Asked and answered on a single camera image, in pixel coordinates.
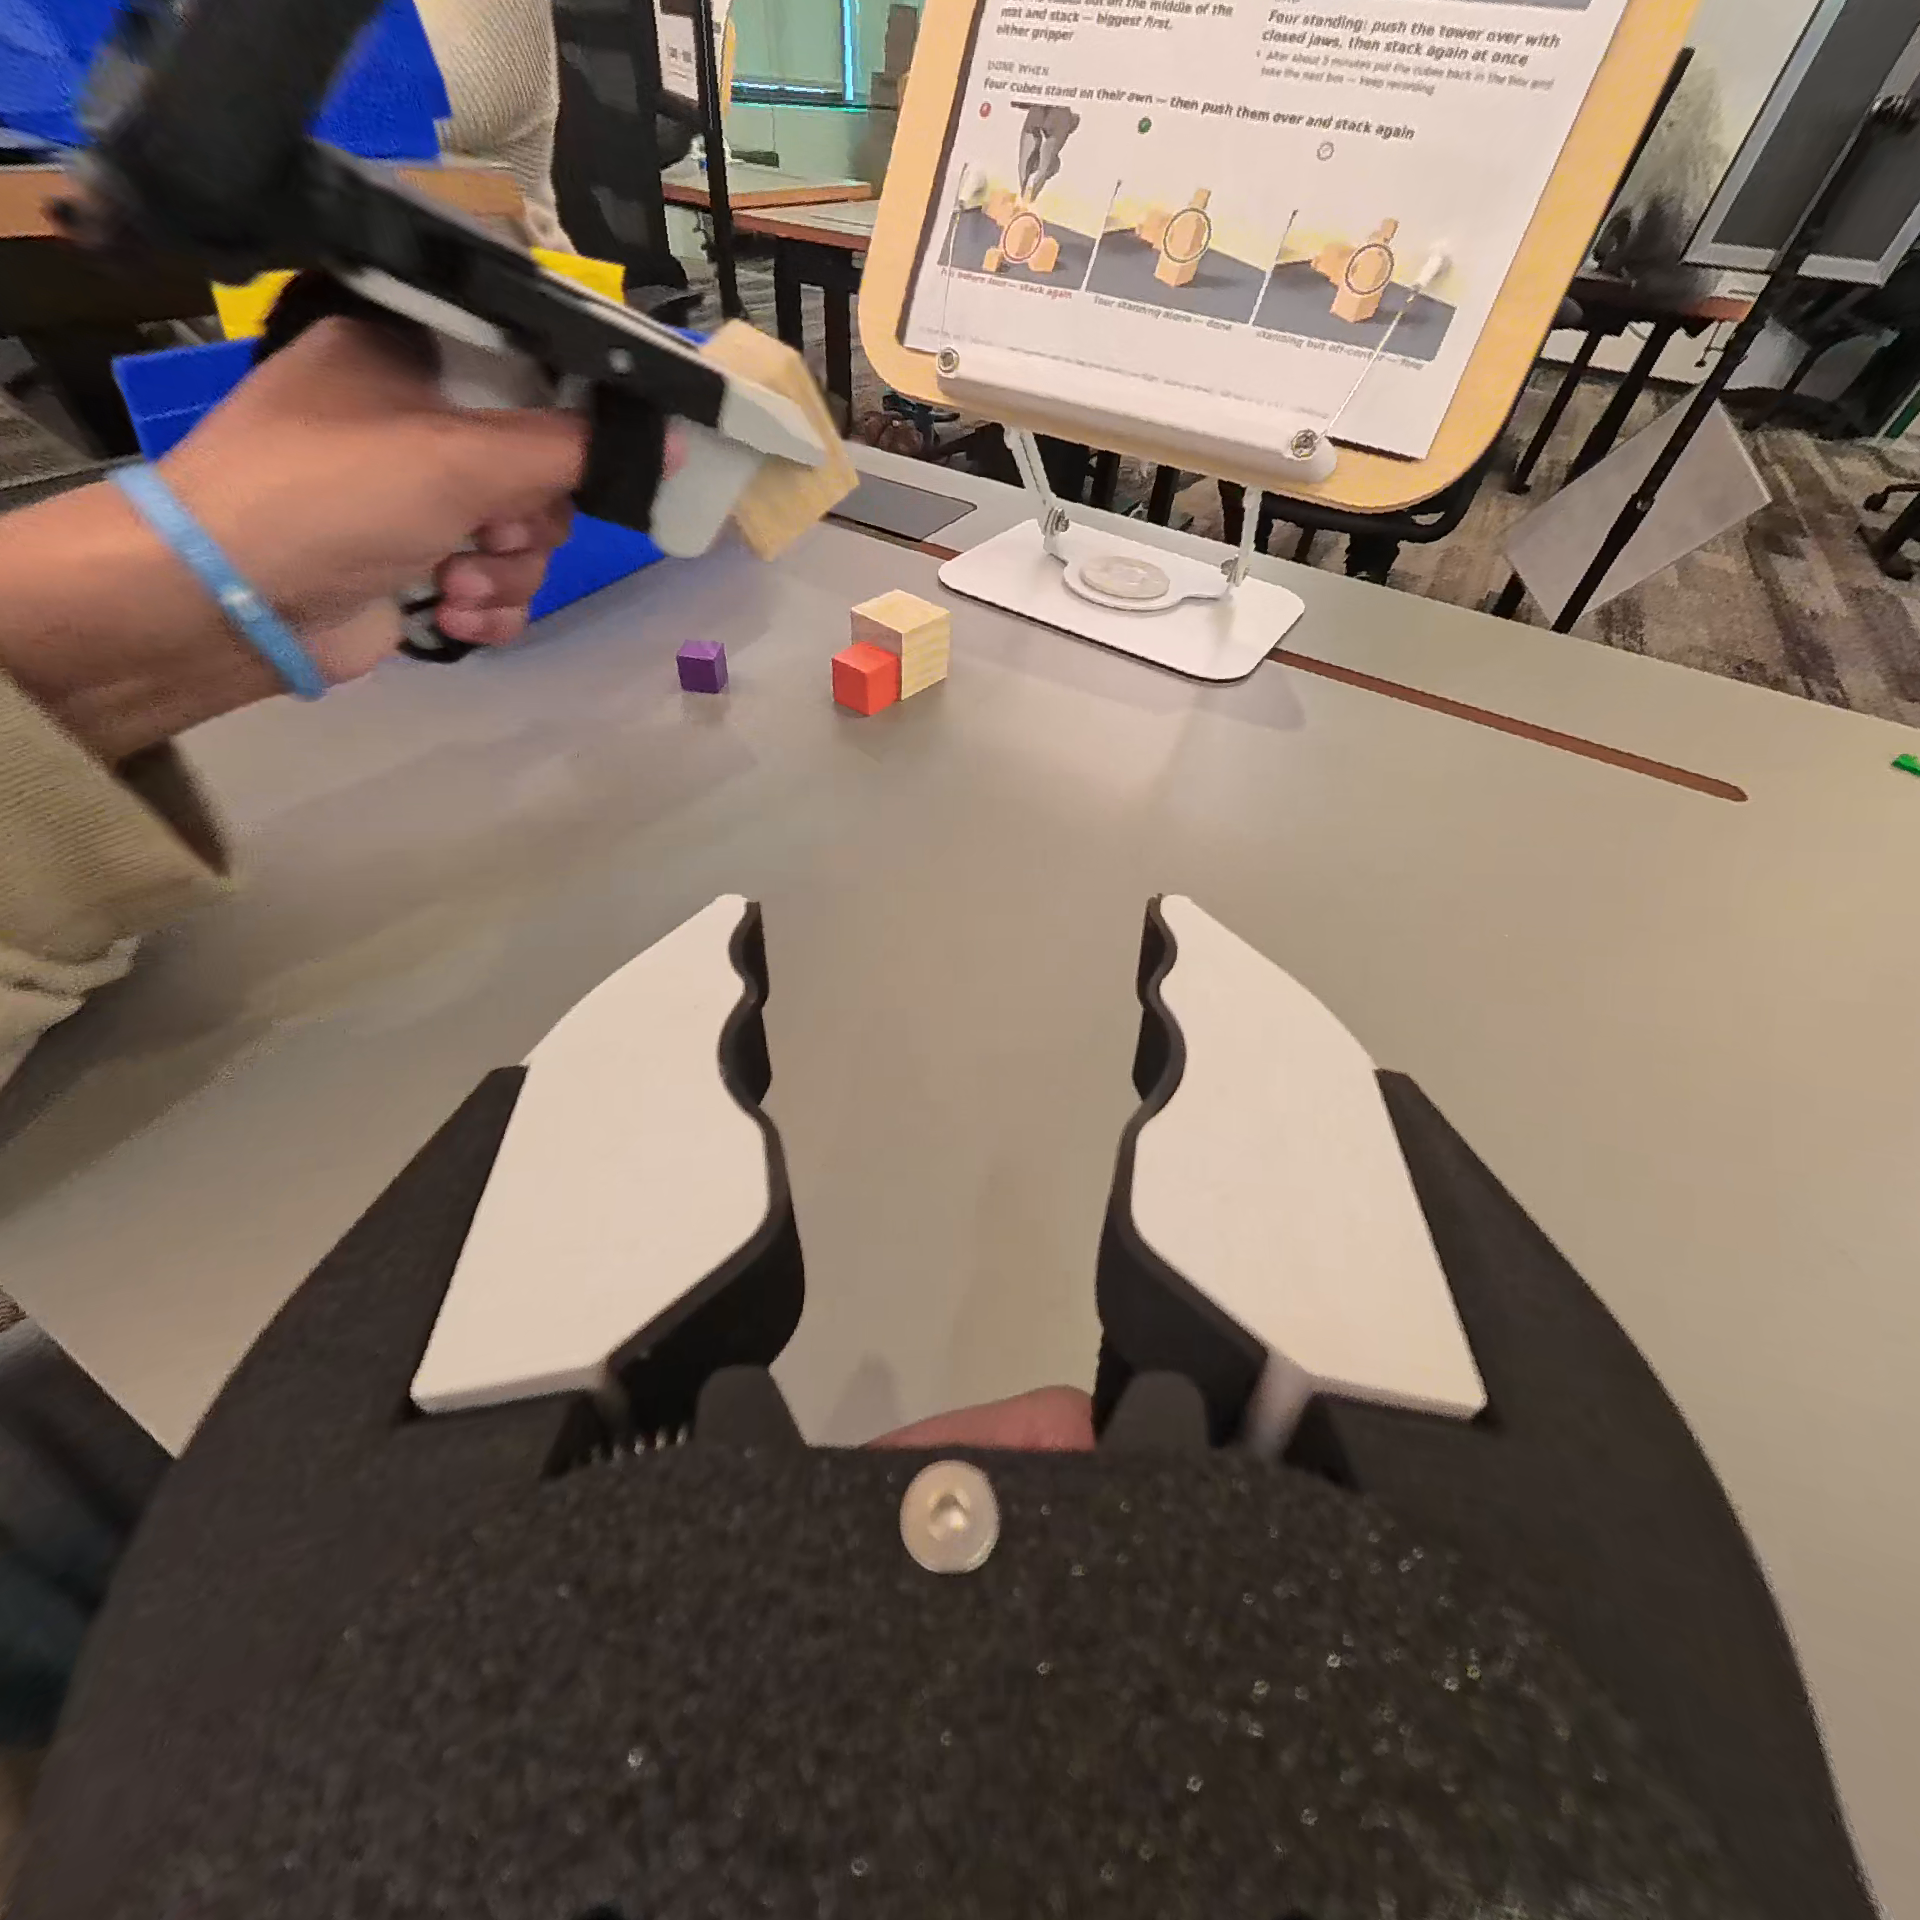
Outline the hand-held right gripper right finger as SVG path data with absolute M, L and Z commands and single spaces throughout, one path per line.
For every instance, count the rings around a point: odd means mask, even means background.
M 1380 1071 L 1192 899 L 1138 938 L 1138 1107 L 1098 1235 L 1102 1401 L 1196 1385 L 1206 1433 L 1291 1433 L 1314 1396 L 1489 1409 Z

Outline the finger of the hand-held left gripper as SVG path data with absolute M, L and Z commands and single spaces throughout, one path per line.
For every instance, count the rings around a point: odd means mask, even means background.
M 652 536 L 664 558 L 699 558 L 732 520 L 752 451 L 721 439 L 722 379 L 681 325 L 585 292 L 541 266 L 482 271 L 494 308 L 468 308 L 390 271 L 347 271 L 347 286 L 452 336 L 468 402 L 525 409 L 518 384 L 553 384 L 585 419 L 576 508 Z

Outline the black office chair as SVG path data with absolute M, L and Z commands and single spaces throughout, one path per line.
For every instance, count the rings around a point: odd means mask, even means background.
M 693 320 L 664 237 L 664 165 L 722 147 L 722 4 L 560 0 L 560 220 L 578 258 L 623 266 L 627 306 Z

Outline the medium wooden cube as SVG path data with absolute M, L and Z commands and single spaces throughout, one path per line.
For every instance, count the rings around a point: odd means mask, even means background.
M 900 584 L 850 602 L 850 644 L 899 654 L 899 702 L 948 677 L 956 621 L 942 602 Z

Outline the wooden display board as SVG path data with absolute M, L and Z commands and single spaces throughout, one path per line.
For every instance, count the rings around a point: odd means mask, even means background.
M 1376 451 L 1354 444 L 1336 444 L 1336 478 L 1298 485 L 1285 502 L 1344 508 L 1362 516 L 1383 516 L 1404 508 L 1421 508 L 1441 496 L 1453 478 L 1464 478 L 1503 439 L 1526 375 L 1532 369 L 1532 352 L 1552 334 L 1555 301 L 1572 292 L 1575 266 L 1585 258 L 1585 240 L 1599 237 L 1599 220 L 1627 180 L 1627 159 L 1658 118 L 1658 95 L 1670 72 L 1670 55 L 1682 49 L 1695 4 L 1627 4 L 1614 48 L 1575 112 L 1575 133 L 1562 139 L 1562 157 L 1547 180 L 1547 193 L 1526 227 L 1526 246 L 1493 292 L 1493 308 L 1476 334 L 1476 352 L 1453 384 L 1453 402 L 1434 439 L 1428 459 Z M 928 402 L 942 398 L 929 375 L 929 352 L 900 344 L 900 306 L 928 237 L 928 208 L 942 180 L 948 147 L 948 111 L 963 72 L 976 4 L 928 4 L 920 9 L 920 48 L 900 81 L 899 111 L 899 143 L 882 190 L 882 226 L 870 240 L 870 278 L 860 278 L 860 352 L 870 362 L 900 393 Z

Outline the large wooden cube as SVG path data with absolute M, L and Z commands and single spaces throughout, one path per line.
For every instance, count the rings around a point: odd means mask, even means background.
M 752 451 L 732 520 L 760 561 L 778 561 L 858 486 L 850 444 L 807 352 L 778 334 L 732 316 L 699 362 L 722 379 L 721 439 Z

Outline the blue wristband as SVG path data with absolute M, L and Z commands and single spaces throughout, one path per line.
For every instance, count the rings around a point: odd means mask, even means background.
M 116 465 L 109 485 L 131 516 L 197 576 L 225 628 L 270 666 L 284 696 L 322 702 L 326 677 L 274 602 L 229 561 L 206 520 L 180 502 L 153 465 Z

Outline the white instruction sheet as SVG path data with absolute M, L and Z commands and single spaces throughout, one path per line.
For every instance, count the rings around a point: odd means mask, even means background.
M 976 4 L 900 344 L 1428 459 L 1623 9 Z

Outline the yellow plastic bin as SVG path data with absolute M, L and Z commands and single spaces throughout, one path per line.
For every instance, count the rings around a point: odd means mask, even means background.
M 614 258 L 535 246 L 535 266 L 614 306 L 627 301 L 627 271 Z M 292 271 L 210 279 L 225 336 L 260 336 L 290 279 Z

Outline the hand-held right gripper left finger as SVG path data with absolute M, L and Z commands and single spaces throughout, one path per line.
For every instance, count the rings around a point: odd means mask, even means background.
M 721 1369 L 789 1348 L 807 1250 L 763 996 L 760 904 L 715 899 L 545 1028 L 413 1369 L 417 1415 L 623 1396 L 632 1425 L 690 1425 Z

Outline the person's left hand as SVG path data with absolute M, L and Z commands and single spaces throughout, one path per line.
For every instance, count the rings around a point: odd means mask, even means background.
M 322 681 L 395 654 L 408 584 L 437 593 L 443 636 L 513 644 L 578 470 L 576 411 L 452 409 L 417 352 L 347 316 L 252 369 L 153 465 Z

